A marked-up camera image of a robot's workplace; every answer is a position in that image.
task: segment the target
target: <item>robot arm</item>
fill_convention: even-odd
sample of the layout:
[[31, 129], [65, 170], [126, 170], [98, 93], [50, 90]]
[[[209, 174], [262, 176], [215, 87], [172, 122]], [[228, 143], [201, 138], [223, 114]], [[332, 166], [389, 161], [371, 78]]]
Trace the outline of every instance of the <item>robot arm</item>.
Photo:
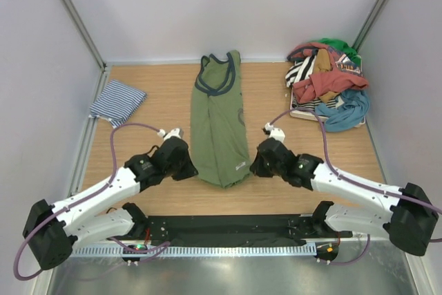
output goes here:
[[405, 188], [382, 184], [335, 168], [338, 174], [367, 188], [357, 187], [338, 177], [322, 159], [293, 154], [283, 144], [285, 135], [281, 129], [267, 124], [265, 133], [269, 138], [258, 146], [256, 159], [250, 167], [253, 174], [260, 177], [277, 175], [294, 187], [332, 193], [363, 207], [321, 202], [313, 214], [318, 233], [357, 231], [389, 238], [399, 249], [415, 256], [425, 254], [439, 216], [428, 208], [401, 199], [409, 196], [430, 203], [422, 188], [411, 183]]
[[[189, 157], [189, 146], [181, 137], [182, 131], [174, 129], [163, 137], [161, 147], [152, 156], [147, 153], [134, 155], [117, 170], [112, 183], [104, 190], [110, 177], [52, 205], [45, 200], [35, 203], [23, 231], [25, 238], [48, 217], [74, 202], [79, 203], [52, 219], [29, 240], [41, 269], [52, 269], [64, 262], [74, 249], [111, 236], [140, 238], [148, 220], [135, 204], [126, 203], [121, 209], [96, 215], [124, 198], [159, 184], [166, 177], [178, 181], [198, 174]], [[102, 191], [85, 200], [99, 190]]]

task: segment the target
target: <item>metal frame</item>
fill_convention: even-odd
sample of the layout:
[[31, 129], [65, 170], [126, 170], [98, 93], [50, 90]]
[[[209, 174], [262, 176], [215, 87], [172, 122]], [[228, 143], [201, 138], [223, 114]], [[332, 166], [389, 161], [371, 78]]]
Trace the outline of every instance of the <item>metal frame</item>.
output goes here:
[[[359, 50], [359, 48], [362, 46], [363, 42], [365, 41], [366, 37], [368, 36], [372, 26], [374, 25], [374, 22], [377, 20], [379, 15], [382, 12], [382, 9], [385, 7], [385, 4], [388, 0], [376, 0], [373, 8], [371, 9], [369, 15], [367, 16], [365, 23], [363, 24], [361, 30], [358, 33], [358, 36], [355, 39], [355, 42], [353, 44], [353, 48], [356, 50]], [[97, 80], [97, 88], [95, 90], [94, 98], [95, 100], [97, 96], [101, 93], [104, 86], [106, 85], [106, 82], [108, 81], [108, 77], [111, 71], [111, 66], [106, 66], [106, 63], [102, 59], [102, 56], [100, 55], [96, 45], [94, 44], [90, 34], [88, 33], [83, 21], [81, 20], [81, 17], [79, 16], [77, 10], [75, 9], [75, 6], [71, 0], [61, 0], [63, 3], [65, 9], [67, 10], [70, 18], [72, 19], [75, 27], [78, 29], [81, 37], [83, 38], [84, 42], [86, 43], [86, 46], [88, 47], [89, 51], [91, 52], [92, 56], [95, 58], [95, 61], [97, 62], [97, 65], [102, 70], [102, 73]], [[267, 62], [275, 62], [275, 59], [267, 59]], [[180, 63], [194, 63], [194, 61], [181, 61]], [[132, 63], [126, 63], [126, 62], [115, 62], [114, 64], [132, 64]], [[156, 64], [156, 62], [146, 62], [145, 64]], [[84, 179], [84, 175], [86, 172], [86, 167], [88, 164], [88, 158], [90, 154], [90, 150], [93, 144], [93, 138], [95, 135], [95, 129], [97, 126], [97, 121], [94, 119], [89, 119], [86, 123], [81, 144], [79, 147], [79, 151], [77, 154], [77, 160], [75, 163], [75, 167], [73, 170], [72, 178], [71, 178], [71, 185], [68, 191], [68, 195], [73, 195], [81, 191], [81, 184]], [[383, 172], [382, 165], [380, 163], [380, 160], [378, 158], [378, 154], [376, 153], [376, 158], [378, 159], [379, 167], [381, 168], [381, 172], [383, 174], [383, 177], [385, 179], [385, 173]], [[435, 294], [434, 288], [432, 286], [431, 280], [428, 277], [428, 274], [426, 273], [426, 267], [425, 263], [422, 261], [422, 258], [415, 257], [411, 255], [407, 255], [407, 261], [410, 265], [410, 269], [412, 270], [412, 275], [414, 278], [414, 281], [416, 283], [416, 286], [419, 289], [420, 294]], [[46, 271], [42, 273], [35, 281], [34, 287], [33, 287], [33, 294], [46, 294], [49, 288], [50, 279], [52, 278], [53, 270]]]
[[[315, 256], [316, 243], [299, 247], [168, 247], [162, 258], [256, 257], [256, 256]], [[72, 258], [133, 257], [132, 253], [115, 243], [96, 243], [75, 250]]]
[[383, 8], [385, 7], [385, 4], [388, 0], [376, 0], [374, 3], [374, 6], [372, 10], [370, 10], [370, 13], [368, 14], [368, 17], [365, 20], [365, 23], [363, 24], [361, 30], [359, 30], [358, 36], [354, 40], [353, 48], [356, 51], [359, 51], [362, 44], [364, 43], [365, 39], [367, 38], [368, 33], [372, 29], [372, 26], [374, 25], [374, 22], [378, 19], [379, 15], [381, 14]]
[[78, 32], [80, 33], [81, 37], [86, 43], [90, 53], [95, 58], [95, 61], [97, 62], [98, 66], [100, 67], [101, 70], [104, 70], [106, 64], [104, 63], [102, 56], [98, 52], [97, 47], [95, 46], [92, 38], [90, 37], [89, 32], [87, 31], [83, 21], [81, 20], [81, 17], [79, 16], [77, 10], [75, 9], [73, 2], [71, 0], [60, 0], [60, 1], [63, 3], [75, 27], [78, 29]]
[[[103, 73], [100, 75], [92, 102], [94, 102], [98, 98], [99, 94], [103, 91], [106, 83], [109, 80], [111, 69], [112, 67], [105, 67]], [[70, 180], [69, 191], [66, 195], [67, 197], [75, 195], [76, 193], [79, 193], [81, 191], [81, 186], [83, 184], [86, 168], [88, 166], [90, 150], [92, 149], [96, 128], [97, 119], [89, 117], [86, 126], [84, 127], [80, 148], [77, 154], [77, 160], [75, 161], [73, 174]]]

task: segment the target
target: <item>wooden surface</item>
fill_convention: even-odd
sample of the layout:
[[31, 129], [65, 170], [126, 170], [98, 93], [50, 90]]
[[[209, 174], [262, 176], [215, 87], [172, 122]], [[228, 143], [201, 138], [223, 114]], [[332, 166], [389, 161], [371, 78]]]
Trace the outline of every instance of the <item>wooden surface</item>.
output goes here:
[[[285, 88], [286, 63], [248, 63], [241, 65], [244, 118], [250, 158], [266, 136], [262, 127], [289, 108], [289, 89]], [[190, 143], [191, 91], [199, 65], [115, 66], [110, 79], [148, 93], [147, 100], [129, 122], [150, 124], [166, 131], [184, 129]], [[324, 156], [319, 125], [310, 120], [284, 116], [277, 122], [286, 134], [285, 145], [295, 154]], [[111, 125], [98, 120], [83, 189], [108, 177], [112, 171], [109, 135]], [[342, 133], [327, 134], [331, 162], [337, 167], [382, 182], [376, 157], [365, 126]], [[115, 150], [121, 166], [132, 155], [147, 152], [161, 144], [154, 131], [123, 128], [115, 134]], [[331, 195], [293, 188], [280, 178], [250, 177], [229, 189], [211, 186], [197, 178], [180, 182], [165, 179], [137, 196], [120, 202], [136, 203], [146, 215], [220, 215], [311, 213], [321, 200], [348, 203]]]

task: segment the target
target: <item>cable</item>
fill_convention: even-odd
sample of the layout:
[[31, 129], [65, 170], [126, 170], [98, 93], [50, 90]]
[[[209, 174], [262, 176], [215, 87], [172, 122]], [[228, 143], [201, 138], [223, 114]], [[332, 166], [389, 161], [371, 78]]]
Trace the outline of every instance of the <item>cable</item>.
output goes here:
[[[355, 181], [355, 180], [353, 180], [353, 179], [350, 179], [350, 178], [346, 177], [345, 175], [341, 175], [341, 174], [339, 174], [339, 172], [338, 172], [337, 170], [335, 170], [335, 168], [333, 167], [332, 162], [330, 162], [329, 153], [328, 153], [328, 149], [327, 149], [327, 138], [325, 137], [325, 128], [324, 128], [324, 124], [323, 124], [323, 122], [320, 120], [319, 116], [318, 116], [315, 112], [313, 112], [312, 110], [309, 110], [308, 108], [304, 108], [304, 107], [295, 107], [295, 108], [291, 108], [291, 109], [289, 109], [288, 111], [284, 111], [284, 112], [282, 112], [281, 114], [279, 114], [279, 116], [276, 117], [275, 119], [273, 119], [273, 120], [270, 122], [270, 124], [274, 124], [274, 123], [275, 123], [276, 121], [278, 121], [281, 117], [283, 117], [284, 115], [286, 115], [286, 114], [288, 114], [288, 113], [290, 113], [290, 112], [292, 112], [292, 111], [294, 111], [294, 110], [297, 110], [297, 111], [304, 111], [304, 112], [309, 112], [309, 113], [313, 114], [314, 117], [318, 120], [318, 122], [319, 122], [319, 126], [320, 126], [320, 130], [321, 130], [321, 133], [323, 134], [325, 162], [327, 163], [327, 166], [329, 167], [330, 171], [331, 171], [334, 175], [336, 175], [338, 178], [343, 179], [343, 180], [347, 181], [348, 183], [354, 184], [355, 186], [360, 187], [360, 188], [362, 188], [362, 189], [366, 189], [366, 190], [369, 190], [369, 191], [373, 191], [374, 193], [380, 193], [380, 194], [382, 194], [382, 195], [392, 196], [392, 197], [398, 198], [398, 199], [400, 199], [400, 200], [407, 200], [407, 201], [409, 201], [409, 202], [412, 202], [412, 203], [414, 203], [414, 204], [421, 205], [422, 207], [426, 207], [426, 208], [431, 209], [431, 210], [433, 210], [433, 211], [435, 211], [435, 212], [437, 212], [437, 213], [439, 213], [439, 214], [442, 214], [442, 209], [440, 209], [440, 208], [438, 208], [438, 207], [435, 207], [434, 205], [429, 204], [429, 203], [427, 203], [427, 202], [424, 202], [424, 201], [422, 201], [422, 200], [417, 200], [416, 198], [413, 198], [413, 197], [402, 196], [402, 195], [400, 195], [400, 194], [392, 193], [392, 192], [390, 192], [390, 191], [384, 191], [384, 190], [377, 189], [377, 188], [371, 188], [370, 186], [367, 186], [366, 184], [360, 183], [360, 182], [358, 182], [358, 181]], [[433, 243], [435, 243], [435, 242], [442, 242], [442, 238], [435, 238], [435, 239], [430, 240], [430, 242], [433, 242]]]
[[[161, 255], [163, 252], [165, 252], [167, 250], [168, 246], [169, 246], [169, 244], [167, 246], [165, 246], [165, 247], [158, 246], [158, 247], [150, 249], [150, 250], [153, 251], [153, 249], [156, 250], [158, 248], [161, 248], [161, 250], [159, 250], [158, 252], [154, 253], [152, 256], [149, 256], [148, 258], [145, 258], [145, 259], [140, 259], [140, 261], [138, 263], [142, 264], [142, 263], [147, 263], [147, 262], [150, 262], [150, 261], [154, 260], [159, 255]], [[118, 269], [118, 268], [120, 268], [122, 266], [127, 266], [127, 263], [126, 262], [122, 262], [122, 263], [120, 263], [120, 264], [118, 264], [116, 266], [113, 266], [110, 269], [108, 269], [107, 271], [105, 271], [104, 273], [102, 273], [99, 276], [96, 276], [94, 278], [75, 278], [75, 280], [83, 281], [83, 282], [99, 280], [99, 279], [103, 278], [104, 276], [108, 275], [109, 273], [115, 271], [116, 269]]]
[[17, 250], [17, 254], [15, 256], [14, 259], [14, 266], [13, 266], [13, 271], [14, 271], [14, 276], [16, 279], [20, 280], [20, 281], [27, 281], [27, 280], [31, 280], [33, 278], [35, 278], [36, 276], [38, 276], [40, 273], [42, 273], [42, 269], [40, 269], [39, 271], [35, 272], [34, 274], [30, 275], [30, 276], [22, 276], [19, 272], [19, 261], [20, 261], [20, 257], [23, 253], [23, 250], [25, 249], [26, 245], [28, 245], [30, 239], [43, 227], [45, 227], [50, 221], [52, 221], [53, 219], [55, 219], [57, 216], [59, 216], [60, 214], [62, 214], [63, 212], [68, 212], [70, 209], [72, 209], [73, 207], [76, 207], [77, 205], [90, 200], [91, 198], [94, 198], [96, 195], [101, 194], [103, 191], [105, 191], [112, 183], [112, 181], [115, 179], [115, 176], [117, 175], [117, 155], [115, 153], [115, 145], [114, 145], [114, 134], [120, 130], [121, 128], [124, 127], [128, 127], [128, 126], [140, 126], [140, 127], [144, 127], [144, 128], [148, 128], [148, 129], [152, 129], [153, 131], [156, 131], [157, 133], [160, 132], [159, 129], [153, 127], [153, 126], [149, 126], [148, 124], [139, 124], [139, 123], [130, 123], [130, 124], [122, 124], [121, 126], [115, 128], [112, 130], [112, 132], [110, 133], [110, 151], [112, 154], [112, 175], [109, 178], [109, 181], [100, 189], [98, 189], [96, 192], [91, 193], [85, 197], [83, 197], [82, 199], [73, 202], [72, 204], [68, 205], [67, 207], [63, 207], [62, 209], [60, 209], [57, 212], [54, 212], [53, 215], [47, 217], [45, 220], [43, 220], [40, 224], [38, 224], [29, 234], [28, 236], [26, 236], [25, 240], [22, 242], [22, 244], [20, 245], [19, 249]]
[[108, 211], [106, 211], [106, 214], [108, 214], [108, 213], [111, 212], [112, 210], [117, 210], [117, 209], [114, 208], [114, 207], [110, 207], [110, 208], [108, 209]]
[[159, 149], [160, 147], [158, 146], [158, 145], [153, 145], [152, 147], [151, 147], [151, 150], [149, 150], [149, 151], [147, 151], [146, 152], [146, 154], [148, 155], [149, 153], [151, 153], [152, 151], [153, 151], [153, 149]]
[[157, 248], [161, 248], [161, 247], [168, 247], [169, 245], [171, 245], [171, 243], [169, 241], [163, 242], [161, 245], [158, 245], [152, 249], [147, 249], [147, 250], [136, 250], [136, 249], [132, 249], [131, 247], [128, 247], [127, 245], [125, 245], [123, 242], [117, 240], [116, 238], [109, 238], [109, 240], [112, 240], [113, 242], [117, 243], [118, 245], [122, 246], [123, 248], [125, 248], [125, 250], [130, 251], [130, 252], [136, 252], [137, 254], [148, 254], [152, 251], [155, 251]]
[[144, 245], [146, 245], [147, 241], [149, 241], [150, 234], [151, 234], [151, 229], [148, 228], [148, 229], [146, 230], [146, 237], [144, 238]]
[[[169, 247], [170, 243], [166, 242], [167, 245], [164, 245], [164, 243], [162, 243], [161, 245], [157, 246], [155, 249], [159, 249], [160, 250], [156, 253], [154, 253], [152, 256], [149, 256], [145, 259], [141, 259], [138, 263], [147, 263], [152, 261], [153, 259], [157, 258], [160, 254], [162, 254], [163, 252], [165, 252], [167, 250], [167, 248]], [[116, 266], [112, 266], [110, 269], [108, 269], [107, 271], [103, 272], [102, 274], [100, 274], [99, 276], [96, 276], [94, 278], [77, 278], [77, 277], [73, 277], [75, 280], [78, 281], [82, 281], [82, 282], [89, 282], [89, 281], [95, 281], [95, 280], [99, 280], [102, 279], [104, 276], [108, 275], [109, 273], [115, 271], [116, 269], [119, 269], [122, 266], [127, 266], [126, 262], [120, 263]], [[72, 266], [69, 266], [67, 268], [67, 270], [65, 271], [63, 278], [60, 281], [60, 284], [57, 288], [57, 291], [55, 292], [55, 295], [59, 295], [61, 293], [61, 289], [63, 288], [64, 283], [66, 282], [67, 276], [71, 274], [72, 272]]]
[[356, 257], [355, 259], [349, 260], [348, 262], [343, 262], [343, 263], [331, 262], [329, 260], [320, 259], [320, 258], [318, 259], [318, 262], [321, 262], [321, 263], [324, 263], [327, 265], [335, 265], [335, 266], [346, 266], [346, 265], [354, 264], [354, 263], [360, 261], [362, 259], [362, 257], [365, 256], [365, 254], [368, 252], [368, 249], [370, 247], [370, 242], [371, 242], [370, 234], [367, 234], [367, 244], [365, 245], [364, 250], [361, 252], [361, 254], [358, 257]]

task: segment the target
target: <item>clothing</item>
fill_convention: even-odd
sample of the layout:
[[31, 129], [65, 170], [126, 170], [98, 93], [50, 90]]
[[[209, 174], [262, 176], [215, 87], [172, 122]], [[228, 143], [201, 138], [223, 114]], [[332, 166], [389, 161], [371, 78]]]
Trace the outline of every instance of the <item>clothing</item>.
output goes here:
[[322, 38], [319, 43], [327, 44], [335, 48], [336, 50], [344, 52], [350, 60], [352, 60], [357, 66], [361, 67], [361, 59], [354, 48], [348, 46], [347, 43], [340, 39]]
[[343, 104], [344, 104], [343, 98], [339, 95], [338, 98], [336, 98], [336, 108], [338, 108]]
[[332, 65], [330, 65], [329, 53], [325, 49], [318, 50], [313, 73], [328, 72], [329, 70], [332, 70]]
[[105, 119], [116, 128], [125, 123], [146, 98], [144, 91], [113, 79], [90, 106], [90, 117]]
[[306, 57], [317, 55], [320, 49], [327, 50], [331, 71], [313, 73], [308, 79], [293, 85], [298, 103], [304, 104], [334, 91], [340, 93], [348, 88], [362, 90], [368, 87], [368, 81], [362, 77], [360, 68], [341, 51], [317, 42], [299, 45], [287, 57], [289, 61], [302, 61]]
[[191, 100], [191, 155], [198, 177], [227, 188], [251, 165], [242, 108], [240, 53], [201, 58]]
[[329, 91], [328, 93], [325, 93], [324, 95], [320, 96], [319, 99], [321, 100], [322, 103], [327, 103], [329, 100], [335, 99], [337, 95], [339, 95], [339, 93]]
[[324, 104], [324, 106], [328, 107], [328, 108], [336, 108], [336, 100], [335, 99], [331, 99], [327, 103], [323, 103], [319, 98], [313, 99], [311, 102], [308, 102], [305, 104], [298, 104], [298, 102], [296, 101], [296, 98], [294, 98], [293, 102], [291, 103], [291, 107], [292, 108], [304, 107], [304, 108], [308, 108], [309, 110], [314, 111], [319, 104]]
[[346, 90], [341, 93], [344, 104], [338, 108], [327, 108], [319, 104], [315, 112], [328, 117], [325, 130], [331, 132], [346, 131], [359, 124], [368, 112], [370, 101], [365, 91]]
[[308, 79], [313, 73], [315, 66], [316, 56], [307, 57], [304, 61], [295, 63], [285, 75], [285, 84], [287, 88], [294, 83]]

